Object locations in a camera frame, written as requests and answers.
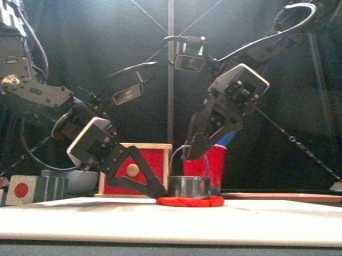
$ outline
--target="metal cup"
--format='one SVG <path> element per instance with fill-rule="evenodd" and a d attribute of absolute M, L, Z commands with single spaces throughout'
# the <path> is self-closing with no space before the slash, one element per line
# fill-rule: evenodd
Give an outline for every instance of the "metal cup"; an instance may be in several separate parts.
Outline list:
<path fill-rule="evenodd" d="M 182 146 L 173 154 L 170 160 L 170 175 L 169 175 L 169 196 L 170 197 L 187 197 L 187 198 L 206 198 L 210 196 L 210 175 L 209 175 L 209 160 L 205 155 L 207 164 L 206 176 L 171 176 L 173 159 L 177 152 L 183 149 Z"/>

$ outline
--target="white table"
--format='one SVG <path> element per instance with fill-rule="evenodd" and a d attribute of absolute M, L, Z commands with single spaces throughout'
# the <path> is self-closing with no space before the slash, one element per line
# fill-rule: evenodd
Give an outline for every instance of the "white table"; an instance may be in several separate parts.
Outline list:
<path fill-rule="evenodd" d="M 0 217 L 6 241 L 342 248 L 342 208 L 281 200 L 181 208 L 90 197 L 4 207 Z"/>

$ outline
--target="black curtain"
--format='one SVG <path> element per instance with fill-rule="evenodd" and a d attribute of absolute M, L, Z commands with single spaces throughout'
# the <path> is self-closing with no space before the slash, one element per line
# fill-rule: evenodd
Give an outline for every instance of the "black curtain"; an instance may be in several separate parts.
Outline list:
<path fill-rule="evenodd" d="M 288 2 L 175 0 L 175 34 L 206 36 L 210 54 L 219 59 L 266 36 L 276 15 Z M 107 76 L 149 60 L 167 36 L 167 0 L 26 0 L 24 3 L 50 59 L 48 84 L 67 86 L 85 101 L 89 96 L 79 87 L 99 92 L 107 86 Z M 329 28 L 317 31 L 333 127 L 326 125 L 308 35 L 304 35 L 301 44 L 270 62 L 264 76 L 272 88 L 260 107 L 342 175 L 338 161 L 342 150 L 340 24 L 341 20 L 337 20 Z M 34 55 L 40 63 L 36 48 Z M 123 142 L 167 143 L 167 64 L 162 56 L 153 60 L 161 62 L 159 74 L 146 85 L 143 97 L 113 109 Z M 175 72 L 174 148 L 186 140 L 190 117 L 202 108 L 211 79 L 206 72 Z M 11 117 L 4 111 L 2 113 L 6 115 L 2 118 L 4 169 L 22 152 L 12 154 L 6 143 L 10 134 L 3 127 L 11 126 Z M 332 129 L 334 143 L 329 137 Z M 31 133 L 34 141 L 39 141 L 38 137 L 38 133 Z M 50 148 L 48 155 L 54 158 L 50 160 L 66 164 L 60 151 L 58 146 Z M 11 172 L 19 170 L 23 170 L 20 165 Z M 244 130 L 229 144 L 223 187 L 326 189 L 333 182 L 332 176 L 270 121 L 257 112 L 249 114 Z"/>

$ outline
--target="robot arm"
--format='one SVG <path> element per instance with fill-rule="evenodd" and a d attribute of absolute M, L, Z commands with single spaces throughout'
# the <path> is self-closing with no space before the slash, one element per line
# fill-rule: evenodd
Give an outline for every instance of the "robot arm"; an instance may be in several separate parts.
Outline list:
<path fill-rule="evenodd" d="M 296 45 L 298 35 L 317 29 L 332 12 L 341 9 L 341 4 L 340 0 L 329 1 L 329 3 L 312 0 L 286 5 L 276 18 L 270 36 L 245 45 L 219 60 L 201 55 L 199 52 L 203 53 L 203 51 L 195 51 L 197 54 L 191 56 L 189 50 L 186 57 L 177 56 L 174 61 L 177 69 L 199 72 L 205 67 L 203 63 L 207 62 L 209 71 L 215 77 L 209 87 L 203 110 L 191 118 L 183 160 L 201 158 L 227 133 L 242 129 L 244 115 L 253 110 L 253 106 L 270 86 L 253 69 L 261 68 L 284 50 Z M 191 37 L 185 36 L 174 37 L 174 39 L 178 45 L 191 46 L 195 42 Z M 197 42 L 194 48 L 202 49 L 206 43 L 203 40 Z M 198 63 L 199 58 L 202 59 L 201 69 L 194 70 L 191 63 L 193 60 Z"/>
<path fill-rule="evenodd" d="M 203 111 L 191 118 L 185 160 L 201 158 L 227 133 L 242 129 L 244 114 L 253 109 L 269 87 L 269 82 L 245 64 L 215 79 Z"/>
<path fill-rule="evenodd" d="M 86 104 L 66 87 L 50 86 L 38 78 L 27 31 L 34 33 L 22 13 L 22 1 L 0 1 L 0 103 L 24 122 L 52 124 L 51 137 L 63 137 L 70 142 L 67 154 L 75 167 L 69 170 L 83 168 L 102 171 L 111 186 L 130 187 L 153 198 L 166 195 L 165 186 L 137 147 L 126 148 L 118 142 L 115 127 L 106 113 L 111 104 L 125 104 L 143 94 L 143 84 L 151 78 L 145 80 L 139 71 L 147 67 L 155 68 L 157 63 L 139 64 L 110 75 L 109 82 L 113 82 L 123 73 L 134 72 L 137 83 L 119 92 L 106 87 L 98 96 L 90 93 L 91 101 Z M 46 72 L 42 73 L 47 78 L 47 63 L 44 66 Z M 23 139 L 22 143 L 31 158 L 38 160 Z M 115 177 L 129 157 L 134 158 L 147 184 L 127 177 Z"/>

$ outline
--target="blue object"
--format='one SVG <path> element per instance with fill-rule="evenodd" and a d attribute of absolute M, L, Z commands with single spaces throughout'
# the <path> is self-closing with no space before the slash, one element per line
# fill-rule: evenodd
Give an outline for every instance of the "blue object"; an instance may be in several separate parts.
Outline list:
<path fill-rule="evenodd" d="M 217 144 L 218 144 L 218 145 L 222 145 L 222 146 L 225 146 L 225 147 L 227 147 L 227 145 L 230 144 L 230 142 L 231 142 L 231 140 L 233 140 L 233 138 L 234 138 L 234 136 L 236 136 L 237 133 L 238 133 L 237 131 L 229 133 L 229 134 L 218 141 Z"/>

